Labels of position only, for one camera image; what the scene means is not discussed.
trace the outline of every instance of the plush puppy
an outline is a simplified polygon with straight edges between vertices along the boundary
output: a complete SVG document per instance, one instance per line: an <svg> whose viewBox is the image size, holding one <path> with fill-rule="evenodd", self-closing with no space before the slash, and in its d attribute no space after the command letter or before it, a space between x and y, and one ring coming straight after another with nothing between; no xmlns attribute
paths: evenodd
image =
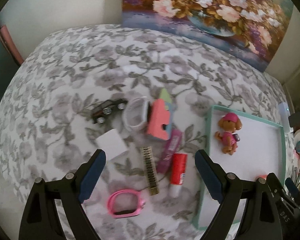
<svg viewBox="0 0 300 240"><path fill-rule="evenodd" d="M222 135L220 132L216 132L214 136L224 145L222 152L224 154L232 155L234 152L236 152L238 147L238 137L236 137L233 133L242 128L242 123L235 113L227 113L220 119L218 125L223 128L224 132Z"/></svg>

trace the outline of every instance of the pink watch strap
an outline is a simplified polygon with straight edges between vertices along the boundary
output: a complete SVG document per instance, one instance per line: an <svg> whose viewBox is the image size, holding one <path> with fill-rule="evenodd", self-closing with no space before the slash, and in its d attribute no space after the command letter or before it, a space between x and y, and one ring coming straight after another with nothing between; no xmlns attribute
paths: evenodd
<svg viewBox="0 0 300 240"><path fill-rule="evenodd" d="M129 193L129 194L134 194L138 197L138 204L137 204L137 209L132 212L132 213L128 213L128 214L115 214L113 211L113 206L115 203L115 199L118 195L122 194L122 193ZM140 214L141 210L143 209L143 206L145 204L145 201L143 199L140 198L140 192L136 191L134 189L122 189L119 191L116 191L115 193L113 193L108 201L107 201L107 209L108 209L108 213L113 217L113 218L126 218L126 217L134 217Z"/></svg>

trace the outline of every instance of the floral bedspread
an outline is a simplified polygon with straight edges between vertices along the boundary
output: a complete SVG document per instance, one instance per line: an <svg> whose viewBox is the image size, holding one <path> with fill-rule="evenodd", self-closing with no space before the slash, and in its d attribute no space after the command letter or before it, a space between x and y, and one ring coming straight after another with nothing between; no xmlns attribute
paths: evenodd
<svg viewBox="0 0 300 240"><path fill-rule="evenodd" d="M160 193L149 196L138 146L163 144L129 134L116 115L93 124L91 109L109 98L150 100L166 88L177 106L174 126L184 132L181 152L190 154L185 182L176 199L167 195L168 176L159 175ZM61 179L98 148L96 138L117 128L129 152L108 162L83 208L102 239L185 240L203 232L191 225L200 178L191 156L204 147L203 116L219 104L280 123L277 106L286 101L279 82L241 60L203 43L158 31L96 25L48 36L26 59L0 103L0 169L26 202L36 177ZM292 137L286 137L286 174L293 164ZM146 206L137 217L113 219L106 200L121 188L142 191ZM74 239L57 202L68 239ZM232 239L235 230L230 231Z"/></svg>

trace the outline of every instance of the toy car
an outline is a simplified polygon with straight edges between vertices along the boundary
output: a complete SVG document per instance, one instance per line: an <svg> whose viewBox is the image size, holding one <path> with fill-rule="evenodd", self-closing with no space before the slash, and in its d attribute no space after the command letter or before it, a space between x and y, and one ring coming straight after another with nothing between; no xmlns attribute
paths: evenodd
<svg viewBox="0 0 300 240"><path fill-rule="evenodd" d="M127 103L128 101L125 99L118 99L115 101L107 100L103 102L91 111L93 122L99 124L104 123L106 118L113 112L124 110L127 106Z"/></svg>

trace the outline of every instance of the pink hat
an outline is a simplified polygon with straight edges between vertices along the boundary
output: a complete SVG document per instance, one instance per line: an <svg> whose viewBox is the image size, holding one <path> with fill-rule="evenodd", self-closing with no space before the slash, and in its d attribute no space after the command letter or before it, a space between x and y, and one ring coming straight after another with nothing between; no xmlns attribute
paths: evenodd
<svg viewBox="0 0 300 240"><path fill-rule="evenodd" d="M237 122L239 117L235 113L227 113L223 118L224 121Z"/></svg>

